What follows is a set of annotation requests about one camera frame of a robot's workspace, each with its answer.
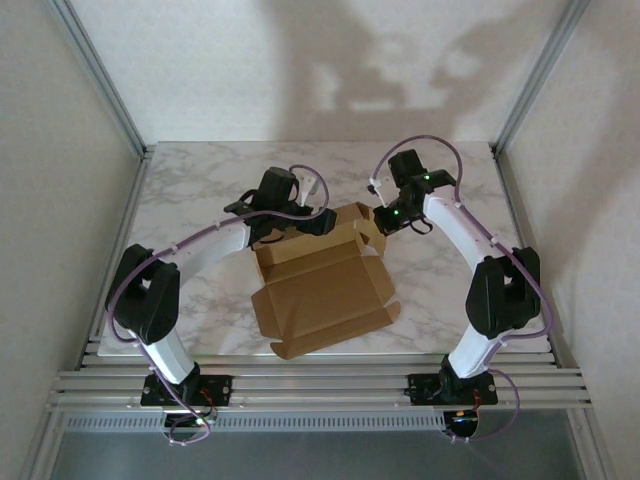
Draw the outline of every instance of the marble surface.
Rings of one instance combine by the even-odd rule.
[[[464,161],[462,195],[467,206],[504,241],[516,244],[504,192],[485,142],[459,142]],[[225,218],[222,208],[255,188],[269,166],[310,165],[325,177],[330,206],[354,201],[375,206],[368,177],[389,142],[195,142],[159,143],[150,165],[130,243],[163,248]],[[429,169],[455,176],[453,155],[435,142],[414,142]],[[311,205],[322,203],[322,190]],[[196,276],[180,291],[177,329],[194,355],[269,354],[250,296],[261,288],[252,252],[245,249]],[[468,325],[464,301],[471,272],[437,228],[428,236],[405,229],[389,237],[385,265],[402,303],[391,326],[325,348],[326,354],[447,353]],[[538,330],[539,319],[526,331]],[[546,338],[512,342],[505,351],[547,352]],[[135,355],[104,331],[99,355]]]

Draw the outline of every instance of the white wall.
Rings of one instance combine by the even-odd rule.
[[[498,134],[565,0],[73,0],[147,142]]]
[[[79,354],[136,161],[42,0],[0,0],[0,478]]]
[[[572,350],[640,478],[640,4],[591,2],[510,149]]]

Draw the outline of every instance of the flattened cardboard box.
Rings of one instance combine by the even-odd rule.
[[[361,203],[336,209],[335,228],[315,237],[287,231],[255,248],[265,286],[251,297],[260,333],[290,359],[391,325],[395,288],[382,256],[385,237]]]

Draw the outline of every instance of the white marble tabletop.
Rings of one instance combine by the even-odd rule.
[[[157,145],[142,191],[130,243],[163,248],[225,218],[222,208],[255,188],[270,166],[310,165],[325,177],[330,206],[354,201],[371,206],[368,178],[389,142],[215,142]],[[503,240],[516,245],[488,144],[459,142],[464,161],[462,196],[478,218]],[[414,142],[428,169],[445,168],[454,177],[455,159],[435,142]],[[311,197],[322,203],[322,189]],[[231,255],[196,276],[180,291],[178,333],[193,355],[270,354],[272,341],[260,335],[251,295],[261,288],[252,252]],[[405,229],[389,237],[384,263],[402,303],[391,326],[320,350],[322,354],[447,353],[468,325],[464,302],[471,272],[437,228],[427,236]],[[541,327],[529,322],[527,332]],[[103,332],[99,355],[137,355]],[[548,352],[546,338],[512,342],[505,351]]]

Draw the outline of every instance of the cardboard box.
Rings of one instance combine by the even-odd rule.
[[[382,256],[385,237],[361,203],[336,209],[335,228],[295,230],[255,247],[264,288],[251,297],[260,333],[290,359],[391,325],[400,314]]]

